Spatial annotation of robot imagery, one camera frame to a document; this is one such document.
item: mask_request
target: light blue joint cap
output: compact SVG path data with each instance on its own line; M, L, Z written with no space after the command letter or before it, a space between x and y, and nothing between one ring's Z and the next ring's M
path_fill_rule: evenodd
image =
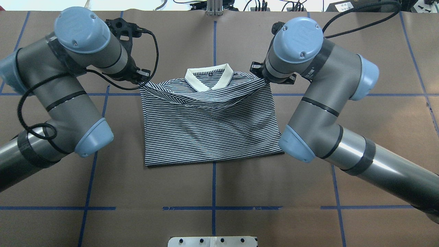
M316 155L289 125L279 140L279 146L285 153L305 163L311 162Z
M378 66L357 54L361 59L361 77L352 100L361 100L375 87L380 75Z
M323 32L319 24L307 17L296 17L276 34L273 49L287 63L302 63L313 59L322 44Z
M94 152L105 147L114 139L113 132L110 129L105 118L99 119L81 138L75 147L75 153L82 158L93 154Z
M55 35L67 49L90 54L104 49L110 42L110 29L91 10L70 7L55 20Z
M18 50L14 51L5 59L0 60L0 77L15 92L23 95L28 90L28 88L26 88L26 86L20 79L20 75L18 73L17 63L15 62L15 57L17 56L17 52Z

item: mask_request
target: white label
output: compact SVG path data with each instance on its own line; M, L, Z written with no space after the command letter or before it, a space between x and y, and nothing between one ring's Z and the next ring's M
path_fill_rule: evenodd
M335 7L337 8L337 10L339 12L344 12L344 11L346 11L348 9L354 8L354 6L352 6L351 2L342 3L342 4L336 4Z

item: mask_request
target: white mechanical part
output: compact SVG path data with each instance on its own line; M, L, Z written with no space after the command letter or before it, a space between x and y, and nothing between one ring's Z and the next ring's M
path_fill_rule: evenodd
M250 236L173 237L168 247L258 247L258 239Z

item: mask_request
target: table surface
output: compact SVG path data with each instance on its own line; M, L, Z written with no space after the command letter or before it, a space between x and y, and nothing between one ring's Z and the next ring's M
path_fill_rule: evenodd
M0 12L0 58L52 31L59 12ZM310 16L323 26L335 13L204 11L99 12L120 16L154 32L160 60L154 82L184 77L187 68L229 63L248 72L261 62L271 25ZM325 34L338 33L387 14L353 13ZM376 87L348 102L338 123L439 174L438 15L401 13L348 35L337 45L380 68ZM138 66L152 69L151 37L134 40ZM103 111L114 141L88 158L76 154L0 194L1 246L166 246L173 236L257 236L259 246L438 246L439 225L406 202L315 159L284 154L225 162L144 167L143 116L138 91L80 76ZM308 81L271 84L283 131ZM22 130L20 96L0 84L0 143ZM31 97L29 124L48 114Z

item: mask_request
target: metal bracket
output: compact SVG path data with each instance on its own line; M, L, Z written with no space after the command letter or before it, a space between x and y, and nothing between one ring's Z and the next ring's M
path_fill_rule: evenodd
M223 0L207 0L207 15L223 15Z
M258 247L258 238L250 236L173 237L168 247Z

